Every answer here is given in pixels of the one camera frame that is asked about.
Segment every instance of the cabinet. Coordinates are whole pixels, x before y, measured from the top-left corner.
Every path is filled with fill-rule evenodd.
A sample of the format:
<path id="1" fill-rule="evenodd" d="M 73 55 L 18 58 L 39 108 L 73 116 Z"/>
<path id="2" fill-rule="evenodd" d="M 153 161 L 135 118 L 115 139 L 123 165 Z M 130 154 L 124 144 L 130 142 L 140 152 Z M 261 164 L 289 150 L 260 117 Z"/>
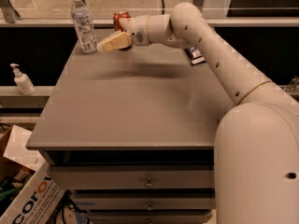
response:
<path id="1" fill-rule="evenodd" d="M 214 135 L 232 105 L 182 49 L 84 55 L 76 45 L 27 147 L 95 224 L 205 223 Z"/>

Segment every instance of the drawer knob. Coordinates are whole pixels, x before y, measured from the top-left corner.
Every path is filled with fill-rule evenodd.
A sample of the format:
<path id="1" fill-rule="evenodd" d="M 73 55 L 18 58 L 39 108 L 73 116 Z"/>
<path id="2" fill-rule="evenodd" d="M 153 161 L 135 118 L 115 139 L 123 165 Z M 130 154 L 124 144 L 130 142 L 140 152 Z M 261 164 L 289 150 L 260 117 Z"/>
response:
<path id="1" fill-rule="evenodd" d="M 144 185 L 147 189 L 150 189 L 153 187 L 153 183 L 151 182 L 150 178 L 148 178 L 148 182 Z"/>
<path id="2" fill-rule="evenodd" d="M 147 208 L 148 211 L 153 211 L 153 206 L 151 205 L 151 203 L 149 203 L 149 206 Z"/>

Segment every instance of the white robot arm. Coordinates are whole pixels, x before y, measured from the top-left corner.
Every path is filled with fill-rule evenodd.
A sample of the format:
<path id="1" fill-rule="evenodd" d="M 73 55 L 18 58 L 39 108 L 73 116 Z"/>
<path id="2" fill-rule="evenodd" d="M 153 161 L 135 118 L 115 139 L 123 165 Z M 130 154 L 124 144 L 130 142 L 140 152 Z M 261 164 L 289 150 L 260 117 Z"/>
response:
<path id="1" fill-rule="evenodd" d="M 215 137 L 217 223 L 299 223 L 299 104 L 218 36 L 190 3 L 178 4 L 171 15 L 120 22 L 124 47 L 195 45 L 235 104 Z M 105 51 L 105 44 L 98 48 Z"/>

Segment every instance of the white box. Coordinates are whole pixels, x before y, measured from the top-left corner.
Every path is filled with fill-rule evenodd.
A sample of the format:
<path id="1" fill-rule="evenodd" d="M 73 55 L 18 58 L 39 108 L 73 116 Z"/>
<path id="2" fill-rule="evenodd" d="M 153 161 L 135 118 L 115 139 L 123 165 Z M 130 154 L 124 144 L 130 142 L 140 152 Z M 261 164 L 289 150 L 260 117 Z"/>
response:
<path id="1" fill-rule="evenodd" d="M 49 165 L 40 154 L 25 149 L 30 134 L 23 128 L 13 126 L 0 138 L 3 144 L 8 136 L 5 158 L 36 169 L 27 185 L 0 217 L 0 224 L 44 224 L 64 196 L 65 190 L 59 189 L 47 175 Z"/>

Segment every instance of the can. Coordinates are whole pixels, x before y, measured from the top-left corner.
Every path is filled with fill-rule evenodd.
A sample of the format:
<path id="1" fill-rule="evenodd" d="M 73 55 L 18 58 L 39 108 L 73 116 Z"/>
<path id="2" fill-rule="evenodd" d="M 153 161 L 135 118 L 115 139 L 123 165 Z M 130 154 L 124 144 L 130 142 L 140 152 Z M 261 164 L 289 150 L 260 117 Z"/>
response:
<path id="1" fill-rule="evenodd" d="M 121 10 L 121 11 L 116 11 L 114 12 L 114 16 L 113 16 L 113 23 L 114 23 L 114 30 L 115 31 L 122 31 L 123 32 L 123 28 L 120 25 L 120 19 L 125 18 L 131 18 L 129 12 Z"/>

